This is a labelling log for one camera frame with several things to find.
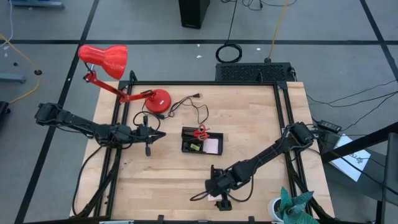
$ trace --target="black computer tower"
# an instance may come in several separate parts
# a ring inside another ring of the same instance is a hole
[[[210,0],[178,0],[178,4],[180,6],[181,25],[200,29]]]

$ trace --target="black box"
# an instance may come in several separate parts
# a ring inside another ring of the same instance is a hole
[[[209,133],[208,139],[218,139],[218,153],[213,154],[213,153],[206,153],[203,151],[203,141],[195,139],[191,135],[184,134],[184,132],[191,132],[191,131],[196,131],[198,128],[191,128],[191,127],[182,127],[182,132],[181,132],[181,138],[182,138],[182,143],[181,143],[181,151],[182,152],[190,152],[190,153],[197,153],[197,154],[208,154],[208,155],[222,155],[223,153],[223,141],[224,141],[224,134],[223,133]],[[195,151],[195,150],[188,150],[184,146],[186,144],[186,147],[189,147],[191,144],[196,144],[200,145],[200,150]]]
[[[210,0],[178,0],[178,4],[180,6],[181,25],[200,29]]]

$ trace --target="small box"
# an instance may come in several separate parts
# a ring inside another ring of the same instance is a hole
[[[223,133],[210,133],[210,132],[207,132],[209,137],[205,141],[201,141],[201,140],[195,139],[191,135],[184,134],[185,132],[194,132],[197,129],[198,128],[182,127],[182,132],[181,132],[181,138],[182,138],[181,151],[182,152],[197,153],[197,154],[222,155],[222,153],[223,153],[224,134]],[[218,140],[217,151],[215,153],[205,152],[203,150],[205,144],[206,143],[207,144],[213,144],[211,141],[214,141],[214,139]]]

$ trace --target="red desk lamp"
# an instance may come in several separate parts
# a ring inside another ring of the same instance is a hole
[[[163,113],[170,107],[172,100],[169,93],[165,90],[148,90],[140,94],[128,95],[97,79],[94,65],[100,65],[112,78],[117,80],[122,78],[127,64],[126,46],[115,45],[107,49],[100,49],[89,45],[83,45],[79,48],[79,58],[84,61],[84,63],[93,64],[91,68],[87,67],[89,71],[83,77],[84,80],[120,96],[120,103],[147,98],[145,105],[148,110],[153,113]]]

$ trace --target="yellow cable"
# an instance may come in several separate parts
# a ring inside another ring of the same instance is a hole
[[[15,103],[15,102],[17,102],[18,100],[22,99],[23,97],[28,96],[29,94],[33,93],[34,91],[37,90],[37,88],[39,87],[39,85],[40,85],[40,77],[37,77],[37,84],[36,84],[36,86],[35,86],[35,88],[34,88],[33,90],[31,90],[31,91],[29,91],[29,92],[23,94],[22,96],[16,98],[15,100],[12,100],[11,102],[9,102],[9,104]]]
[[[0,34],[0,37],[1,37],[4,41],[6,41],[7,44],[10,45],[16,52],[18,52],[21,56],[23,56],[23,57],[32,65],[32,67],[34,68],[34,70],[36,70],[36,71],[39,71],[39,70],[40,70],[39,67],[38,67],[28,56],[24,55],[21,51],[19,51],[19,50],[18,50],[12,43],[10,43],[2,34]],[[9,104],[15,103],[15,102],[17,102],[18,100],[20,100],[20,99],[22,99],[22,98],[24,98],[24,97],[30,95],[31,93],[33,93],[34,91],[36,91],[36,90],[38,89],[39,85],[40,85],[40,77],[37,77],[37,84],[36,84],[36,86],[35,86],[35,88],[34,88],[33,90],[31,90],[31,91],[29,91],[29,92],[23,94],[22,96],[16,98],[15,100],[12,100]]]
[[[274,43],[275,43],[275,39],[276,39],[276,34],[278,33],[278,29],[279,29],[280,23],[282,22],[282,19],[284,18],[284,15],[285,15],[285,12],[286,12],[286,8],[287,8],[288,4],[289,4],[289,0],[286,0],[284,8],[282,10],[282,14],[279,17],[278,24],[276,25],[276,28],[275,28],[274,38],[272,39],[271,49],[269,51],[268,58],[271,58],[272,51],[274,50]]]

